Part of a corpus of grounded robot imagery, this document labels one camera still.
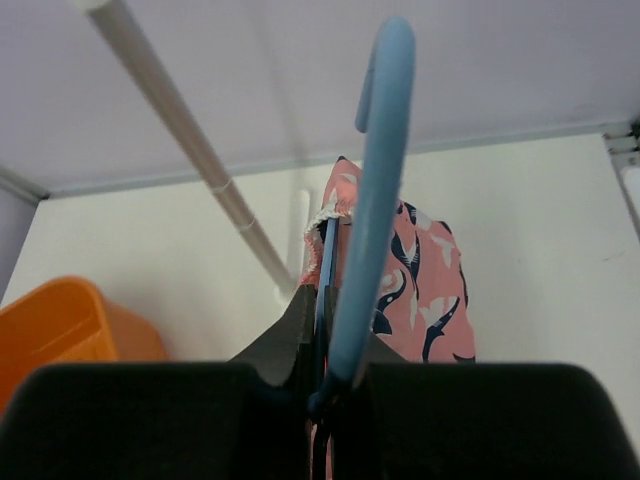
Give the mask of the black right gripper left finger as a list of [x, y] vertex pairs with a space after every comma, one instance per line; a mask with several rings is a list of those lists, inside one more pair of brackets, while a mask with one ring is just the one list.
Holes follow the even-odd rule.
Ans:
[[1, 423], [5, 479], [307, 479], [316, 291], [227, 362], [58, 364]]

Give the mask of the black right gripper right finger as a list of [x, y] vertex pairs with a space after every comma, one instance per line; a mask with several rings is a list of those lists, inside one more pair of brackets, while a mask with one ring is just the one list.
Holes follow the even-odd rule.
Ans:
[[333, 427], [338, 479], [635, 479], [607, 392], [558, 363], [366, 363], [362, 337], [330, 362], [362, 367]]

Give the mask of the pink shark print shorts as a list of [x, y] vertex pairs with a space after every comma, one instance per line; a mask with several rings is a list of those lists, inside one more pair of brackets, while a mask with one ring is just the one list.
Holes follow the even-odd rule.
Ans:
[[[320, 300], [334, 295], [316, 314], [314, 334], [320, 342], [315, 370], [320, 388], [328, 370], [337, 301], [346, 264], [362, 166], [346, 158], [334, 165], [323, 206], [306, 233], [311, 252], [302, 283], [315, 286]], [[449, 228], [397, 197], [391, 243], [366, 346], [366, 363], [406, 361], [418, 364], [476, 362], [473, 328], [460, 252]], [[311, 418], [311, 477], [334, 475], [333, 427], [345, 399], [360, 384], [360, 367], [352, 388], [318, 420]]]

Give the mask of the blue wire hanger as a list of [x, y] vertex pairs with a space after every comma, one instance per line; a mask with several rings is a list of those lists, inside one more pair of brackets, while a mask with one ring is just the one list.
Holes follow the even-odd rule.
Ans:
[[328, 348], [328, 370], [308, 410], [320, 419], [352, 388], [362, 365], [391, 243], [409, 136], [416, 39], [403, 17], [379, 28], [354, 121], [364, 153], [346, 264]]

